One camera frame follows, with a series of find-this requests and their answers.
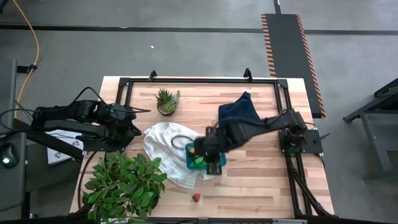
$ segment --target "potted plant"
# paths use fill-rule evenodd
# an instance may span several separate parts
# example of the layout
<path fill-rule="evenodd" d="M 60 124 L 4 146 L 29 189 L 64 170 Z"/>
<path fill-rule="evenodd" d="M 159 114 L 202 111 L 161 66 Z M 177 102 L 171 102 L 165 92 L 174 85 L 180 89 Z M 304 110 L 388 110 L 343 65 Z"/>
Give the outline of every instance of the potted plant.
<path fill-rule="evenodd" d="M 180 90 L 177 91 L 176 96 L 173 96 L 166 89 L 159 89 L 159 94 L 156 97 L 157 111 L 164 116 L 172 116 L 177 109 L 180 100 Z"/>
<path fill-rule="evenodd" d="M 99 223 L 144 222 L 164 192 L 167 174 L 159 169 L 161 159 L 147 161 L 142 154 L 130 158 L 126 153 L 106 154 L 94 168 L 95 178 L 85 184 L 91 193 L 83 192 L 83 204 L 90 207 L 88 218 Z"/>

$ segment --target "yellow cable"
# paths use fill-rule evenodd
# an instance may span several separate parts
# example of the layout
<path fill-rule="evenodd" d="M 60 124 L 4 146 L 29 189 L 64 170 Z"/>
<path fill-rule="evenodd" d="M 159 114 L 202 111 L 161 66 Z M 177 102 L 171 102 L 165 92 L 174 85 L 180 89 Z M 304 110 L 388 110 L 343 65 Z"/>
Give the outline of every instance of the yellow cable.
<path fill-rule="evenodd" d="M 31 29 L 31 31 L 32 31 L 32 33 L 33 33 L 33 36 L 35 37 L 35 40 L 36 40 L 36 47 L 37 47 L 37 53 L 36 53 L 35 62 L 34 62 L 33 64 L 34 64 L 34 65 L 37 65 L 37 60 L 39 59 L 40 47 L 39 47 L 39 41 L 37 40 L 37 37 L 36 37 L 36 33 L 35 33 L 35 31 L 33 30 L 33 27 L 31 26 L 29 20 L 26 18 L 24 12 L 23 12 L 22 9 L 18 6 L 17 1 L 16 1 L 16 0 L 12 0 L 12 1 L 14 2 L 15 6 L 17 6 L 19 12 L 21 12 L 22 16 L 23 16 L 24 19 L 26 20 L 26 23 L 29 25 L 29 27 L 30 27 L 30 29 Z M 24 81 L 24 84 L 22 85 L 22 88 L 21 88 L 21 90 L 20 90 L 20 92 L 19 92 L 19 96 L 18 96 L 18 100 L 17 100 L 18 103 L 19 103 L 19 100 L 21 100 L 22 93 L 24 92 L 25 84 L 27 83 L 28 79 L 29 79 L 30 76 L 32 75 L 33 71 L 34 71 L 34 69 L 31 68 L 31 69 L 30 69 L 30 72 L 29 72 L 29 74 L 28 74 L 28 76 L 26 77 L 26 79 L 25 79 L 25 81 Z"/>

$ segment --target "white towel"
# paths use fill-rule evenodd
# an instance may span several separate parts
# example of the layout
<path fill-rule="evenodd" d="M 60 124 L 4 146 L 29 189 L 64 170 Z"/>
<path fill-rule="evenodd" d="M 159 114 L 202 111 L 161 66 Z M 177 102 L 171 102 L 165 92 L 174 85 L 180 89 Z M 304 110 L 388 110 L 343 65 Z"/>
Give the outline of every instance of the white towel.
<path fill-rule="evenodd" d="M 185 145 L 190 143 L 190 140 L 174 139 L 174 145 L 179 149 L 171 144 L 174 136 L 184 135 L 195 139 L 199 136 L 198 133 L 180 124 L 161 122 L 145 130 L 144 134 L 146 135 L 142 142 L 144 150 L 152 160 L 156 157 L 162 158 L 159 169 L 175 184 L 193 189 L 197 177 L 201 180 L 213 178 L 212 175 L 206 174 L 206 170 L 194 171 L 187 168 Z"/>

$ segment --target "hazard stripe tape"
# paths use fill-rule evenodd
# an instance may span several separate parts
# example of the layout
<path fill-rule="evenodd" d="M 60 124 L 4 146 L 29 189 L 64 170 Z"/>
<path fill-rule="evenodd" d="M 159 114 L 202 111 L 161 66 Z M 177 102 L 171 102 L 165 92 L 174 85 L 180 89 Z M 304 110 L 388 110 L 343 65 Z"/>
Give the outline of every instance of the hazard stripe tape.
<path fill-rule="evenodd" d="M 269 38 L 267 17 L 265 14 L 261 14 L 261 24 L 262 24 L 262 31 L 264 32 L 264 41 L 266 43 L 266 53 L 267 53 L 267 61 L 268 61 L 268 67 L 269 67 L 269 75 L 271 77 L 276 77 L 274 57 L 272 56 L 271 39 Z"/>
<path fill-rule="evenodd" d="M 296 16 L 297 16 L 298 28 L 300 29 L 301 36 L 302 36 L 303 43 L 304 43 L 305 53 L 307 54 L 308 64 L 310 65 L 312 81 L 313 81 L 313 84 L 314 84 L 314 87 L 315 87 L 315 91 L 317 92 L 319 107 L 321 109 L 321 118 L 325 118 L 326 113 L 325 113 L 325 109 L 323 108 L 323 102 L 322 102 L 322 99 L 321 99 L 321 93 L 320 93 L 319 86 L 318 86 L 318 79 L 317 79 L 317 76 L 315 75 L 315 70 L 313 68 L 312 59 L 311 59 L 311 56 L 310 56 L 310 49 L 308 48 L 308 44 L 307 44 L 307 38 L 305 37 L 304 28 L 303 28 L 303 24 L 301 22 L 301 18 L 300 18 L 299 15 L 296 15 Z"/>

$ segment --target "plant pot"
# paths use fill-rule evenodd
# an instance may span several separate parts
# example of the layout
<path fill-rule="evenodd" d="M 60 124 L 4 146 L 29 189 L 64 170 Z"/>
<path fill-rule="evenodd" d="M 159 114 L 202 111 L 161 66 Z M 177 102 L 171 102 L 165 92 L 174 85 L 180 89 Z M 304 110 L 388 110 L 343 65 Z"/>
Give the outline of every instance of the plant pot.
<path fill-rule="evenodd" d="M 163 116 L 172 116 L 174 114 L 175 111 L 171 112 L 171 113 L 164 113 L 163 111 L 161 111 L 159 109 L 159 106 L 157 107 L 157 111 L 159 111 L 159 113 Z"/>
<path fill-rule="evenodd" d="M 156 207 L 158 201 L 159 201 L 159 196 L 156 195 L 156 196 L 154 197 L 154 199 L 152 199 L 152 204 L 150 205 L 150 207 L 151 207 L 152 209 L 154 209 L 154 208 Z M 139 210 L 138 210 L 138 209 L 136 209 L 136 215 L 139 216 Z"/>

